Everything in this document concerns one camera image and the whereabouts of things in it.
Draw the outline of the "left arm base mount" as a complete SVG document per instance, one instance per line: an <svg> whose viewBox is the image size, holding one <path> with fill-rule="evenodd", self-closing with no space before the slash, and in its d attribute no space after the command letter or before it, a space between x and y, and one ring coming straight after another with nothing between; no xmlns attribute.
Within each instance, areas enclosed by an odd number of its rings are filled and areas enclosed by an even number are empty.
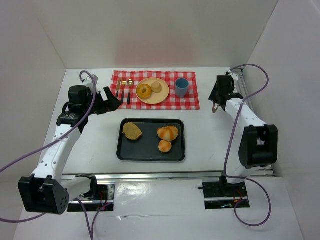
<svg viewBox="0 0 320 240"><path fill-rule="evenodd" d="M112 212L116 186L114 182L95 182L91 187L88 178L73 179L62 182L69 194L68 212Z"/></svg>

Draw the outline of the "orange ring donut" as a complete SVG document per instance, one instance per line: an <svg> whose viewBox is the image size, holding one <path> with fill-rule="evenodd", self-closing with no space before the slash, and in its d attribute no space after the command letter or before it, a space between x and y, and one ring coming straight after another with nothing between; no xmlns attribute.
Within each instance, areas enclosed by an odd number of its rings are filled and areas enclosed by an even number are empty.
<svg viewBox="0 0 320 240"><path fill-rule="evenodd" d="M147 99L152 95L152 88L148 84L140 84L136 88L136 94L140 99Z"/></svg>

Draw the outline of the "small round tan muffin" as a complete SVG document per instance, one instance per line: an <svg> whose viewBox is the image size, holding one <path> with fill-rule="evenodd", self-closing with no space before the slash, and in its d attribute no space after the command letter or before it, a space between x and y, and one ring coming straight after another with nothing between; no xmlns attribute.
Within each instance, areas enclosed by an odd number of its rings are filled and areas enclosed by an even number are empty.
<svg viewBox="0 0 320 240"><path fill-rule="evenodd" d="M162 85L160 82L158 81L155 81L151 84L151 90L154 92L154 93L159 93L162 91Z"/></svg>

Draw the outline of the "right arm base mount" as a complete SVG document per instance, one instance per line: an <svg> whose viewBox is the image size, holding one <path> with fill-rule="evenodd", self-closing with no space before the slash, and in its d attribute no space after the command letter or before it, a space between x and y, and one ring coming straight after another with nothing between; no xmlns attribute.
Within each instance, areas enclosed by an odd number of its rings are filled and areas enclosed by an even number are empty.
<svg viewBox="0 0 320 240"><path fill-rule="evenodd" d="M217 181L203 182L197 188L202 191L206 210L249 208L250 203L244 182L238 184Z"/></svg>

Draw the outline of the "silver metal tongs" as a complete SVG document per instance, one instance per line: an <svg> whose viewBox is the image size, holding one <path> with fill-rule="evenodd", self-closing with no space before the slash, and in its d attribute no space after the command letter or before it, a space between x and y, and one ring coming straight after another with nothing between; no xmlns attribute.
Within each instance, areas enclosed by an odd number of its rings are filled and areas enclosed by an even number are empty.
<svg viewBox="0 0 320 240"><path fill-rule="evenodd" d="M215 102L213 102L212 103L212 113L216 113L217 111L218 111L218 109L219 109L219 104L218 103L215 103Z"/></svg>

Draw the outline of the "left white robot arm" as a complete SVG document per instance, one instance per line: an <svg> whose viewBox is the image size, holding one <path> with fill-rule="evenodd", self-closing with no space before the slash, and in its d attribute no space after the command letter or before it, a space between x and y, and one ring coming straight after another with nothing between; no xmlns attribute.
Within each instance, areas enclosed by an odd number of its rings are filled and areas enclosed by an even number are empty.
<svg viewBox="0 0 320 240"><path fill-rule="evenodd" d="M107 190L98 185L97 178L78 174L72 180L62 182L62 175L74 145L80 139L90 115L101 115L117 110L121 102L109 87L103 100L89 78L81 85L69 88L68 102L62 108L56 122L55 134L43 159L29 177L22 177L18 189L27 212L63 214L70 201L79 196L88 199L98 197Z"/></svg>

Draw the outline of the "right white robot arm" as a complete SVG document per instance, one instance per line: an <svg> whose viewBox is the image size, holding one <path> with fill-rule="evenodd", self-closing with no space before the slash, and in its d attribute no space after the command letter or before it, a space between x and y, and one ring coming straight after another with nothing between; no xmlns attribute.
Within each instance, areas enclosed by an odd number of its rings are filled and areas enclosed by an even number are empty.
<svg viewBox="0 0 320 240"><path fill-rule="evenodd" d="M245 178L258 168L266 168L278 160L278 128L267 124L243 102L244 97L236 92L236 80L230 74L218 75L209 100L212 112L221 108L236 124L231 131L232 142L227 152L235 147L238 157L228 160L219 178L221 191L233 191L244 184Z"/></svg>

